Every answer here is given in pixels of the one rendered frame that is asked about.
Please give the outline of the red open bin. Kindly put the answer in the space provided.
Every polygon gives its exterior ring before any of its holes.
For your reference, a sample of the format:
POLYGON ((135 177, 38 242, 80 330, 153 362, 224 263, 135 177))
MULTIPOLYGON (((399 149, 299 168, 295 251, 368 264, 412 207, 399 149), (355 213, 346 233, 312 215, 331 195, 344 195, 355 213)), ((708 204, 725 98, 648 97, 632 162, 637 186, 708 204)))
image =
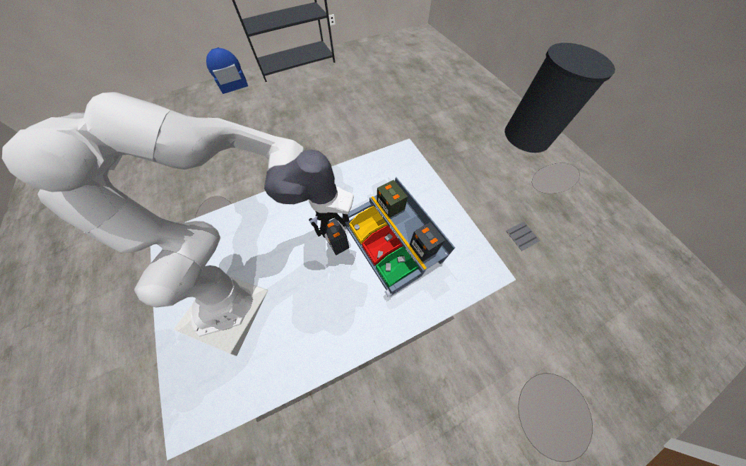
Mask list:
POLYGON ((383 227, 383 229, 373 232, 373 234, 362 243, 365 253, 367 253, 374 265, 378 264, 390 253, 402 248, 402 246, 402 243, 398 240, 398 237, 394 235, 394 232, 389 229, 388 225, 383 227), (388 234, 391 234, 393 237, 389 241, 386 241, 384 237, 388 234), (377 258, 379 251, 383 251, 381 258, 377 258))

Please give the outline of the yellow open bin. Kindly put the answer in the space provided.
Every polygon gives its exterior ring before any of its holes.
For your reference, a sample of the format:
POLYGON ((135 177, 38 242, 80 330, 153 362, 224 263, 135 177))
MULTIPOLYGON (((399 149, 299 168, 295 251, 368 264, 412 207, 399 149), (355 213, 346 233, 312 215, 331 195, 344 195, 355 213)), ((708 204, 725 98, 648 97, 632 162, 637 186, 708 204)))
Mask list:
POLYGON ((387 223, 381 216, 381 213, 377 211, 376 207, 372 206, 358 213, 357 217, 353 218, 349 225, 355 236, 357 236, 360 244, 362 244, 371 234, 373 234, 373 232, 387 226, 387 223), (355 225, 359 225, 360 228, 356 230, 354 228, 355 225))

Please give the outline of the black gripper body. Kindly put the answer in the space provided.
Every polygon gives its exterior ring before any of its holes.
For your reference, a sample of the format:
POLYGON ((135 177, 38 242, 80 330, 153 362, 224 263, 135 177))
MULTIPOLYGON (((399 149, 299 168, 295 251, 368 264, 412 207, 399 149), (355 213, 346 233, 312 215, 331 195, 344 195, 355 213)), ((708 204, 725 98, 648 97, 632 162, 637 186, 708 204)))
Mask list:
POLYGON ((336 214, 336 213, 318 213, 317 211, 315 212, 316 212, 315 216, 317 216, 317 220, 321 220, 321 221, 324 221, 325 218, 329 218, 330 220, 331 218, 334 218, 333 216, 336 214))

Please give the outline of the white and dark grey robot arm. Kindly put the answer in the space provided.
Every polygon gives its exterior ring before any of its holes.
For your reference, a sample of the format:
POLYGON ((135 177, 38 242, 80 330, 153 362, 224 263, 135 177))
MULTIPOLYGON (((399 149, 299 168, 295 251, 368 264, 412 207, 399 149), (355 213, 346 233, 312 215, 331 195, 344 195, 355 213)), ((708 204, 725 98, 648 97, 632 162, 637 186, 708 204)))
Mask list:
POLYGON ((228 148, 267 157, 264 191, 277 203, 309 200, 318 213, 350 212, 354 194, 336 186, 323 153, 219 117, 186 116, 117 92, 94 96, 85 112, 20 130, 3 146, 2 160, 20 181, 39 189, 41 203, 53 213, 119 253, 160 246, 134 292, 155 308, 194 297, 191 324, 201 337, 241 325, 253 301, 251 290, 218 266, 206 266, 220 241, 218 230, 204 221, 160 218, 116 189, 107 175, 122 155, 190 169, 228 148))

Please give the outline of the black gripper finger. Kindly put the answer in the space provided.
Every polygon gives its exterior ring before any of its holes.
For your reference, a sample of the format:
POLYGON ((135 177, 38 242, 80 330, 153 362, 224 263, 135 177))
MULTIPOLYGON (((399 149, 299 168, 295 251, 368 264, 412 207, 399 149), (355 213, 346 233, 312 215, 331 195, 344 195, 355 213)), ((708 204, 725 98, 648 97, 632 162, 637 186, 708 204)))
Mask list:
POLYGON ((348 218, 348 214, 347 214, 347 213, 343 213, 343 218, 341 218, 341 217, 340 217, 340 216, 338 215, 338 213, 336 213, 336 214, 335 214, 335 215, 334 215, 333 217, 334 217, 334 218, 335 218, 335 219, 336 219, 337 221, 339 221, 339 224, 341 225, 341 229, 343 229, 343 230, 344 230, 344 232, 345 232, 345 226, 346 226, 345 222, 348 222, 348 221, 349 221, 349 218, 348 218))
POLYGON ((323 235, 323 237, 325 237, 325 239, 329 242, 328 235, 326 234, 326 228, 328 227, 329 218, 325 218, 324 221, 321 221, 320 230, 317 227, 317 216, 315 218, 309 218, 309 221, 310 224, 315 228, 317 236, 320 237, 321 235, 323 235))

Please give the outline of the yellow flat bar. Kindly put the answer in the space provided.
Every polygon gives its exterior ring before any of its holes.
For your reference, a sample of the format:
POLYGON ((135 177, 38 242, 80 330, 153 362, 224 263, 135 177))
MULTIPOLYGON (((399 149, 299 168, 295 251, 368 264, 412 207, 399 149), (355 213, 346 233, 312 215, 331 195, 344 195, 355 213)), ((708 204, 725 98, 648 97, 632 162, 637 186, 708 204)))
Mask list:
POLYGON ((391 224, 391 226, 393 227, 394 231, 396 231, 397 234, 400 235, 400 237, 403 240, 403 242, 405 242, 405 245, 407 246, 407 248, 410 249, 410 251, 413 254, 413 256, 417 259, 418 263, 422 266, 423 270, 425 270, 426 266, 423 265, 423 262, 420 260, 420 258, 418 258, 418 255, 413 251, 413 249, 411 248, 410 244, 405 240, 405 237, 403 237, 403 235, 401 234, 400 230, 398 230, 397 227, 394 226, 393 222, 391 221, 391 218, 389 218, 389 216, 386 214, 386 212, 384 212, 383 208, 381 207, 381 205, 378 204, 378 202, 376 201, 376 199, 374 198, 374 196, 372 196, 370 198, 376 203, 377 207, 381 210, 381 212, 383 213, 383 215, 386 216, 387 220, 389 221, 389 224, 391 224))

